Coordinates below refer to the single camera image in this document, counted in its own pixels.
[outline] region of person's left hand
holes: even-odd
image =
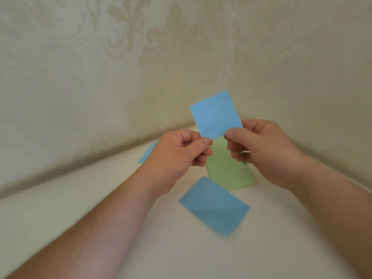
[[[149,157],[140,167],[143,174],[156,180],[160,195],[170,191],[190,166],[204,166],[212,154],[213,141],[193,130],[183,129],[163,134]]]

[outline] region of square blue paper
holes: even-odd
[[[192,105],[190,110],[202,137],[215,139],[230,128],[242,127],[227,90]]]
[[[203,176],[179,200],[193,215],[224,235],[235,230],[250,207]]]
[[[155,148],[155,145],[156,145],[156,142],[152,143],[137,163],[144,162],[148,158],[148,156],[151,154],[152,150]]]

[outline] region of person's right arm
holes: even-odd
[[[365,278],[372,278],[372,194],[303,154],[276,123],[242,124],[226,132],[231,156],[292,192]]]

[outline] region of hand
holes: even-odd
[[[289,190],[303,170],[305,154],[275,122],[247,119],[241,123],[243,128],[225,134],[232,158],[253,164],[266,180]]]
[[[140,167],[157,181],[159,196],[170,191],[174,183],[181,178],[190,166],[204,166],[207,157],[212,154],[209,147],[213,141],[201,138],[193,130],[178,130],[163,134],[149,157]]]

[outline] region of person's right hand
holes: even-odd
[[[241,123],[243,128],[232,128],[225,134],[232,158],[253,164],[266,180],[290,190],[301,176],[306,155],[273,121],[246,119]]]

